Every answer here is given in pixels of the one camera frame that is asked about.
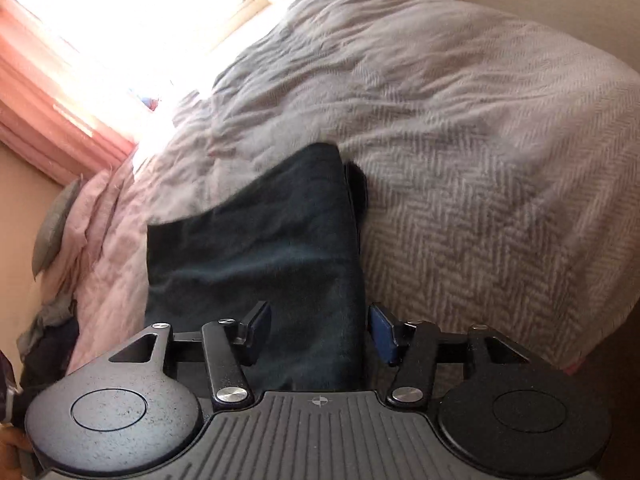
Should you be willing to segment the person's right hand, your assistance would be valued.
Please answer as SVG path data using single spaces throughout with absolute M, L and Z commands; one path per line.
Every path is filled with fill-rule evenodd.
M 2 426 L 0 430 L 0 479 L 22 480 L 23 471 L 18 452 L 32 452 L 23 430 Z

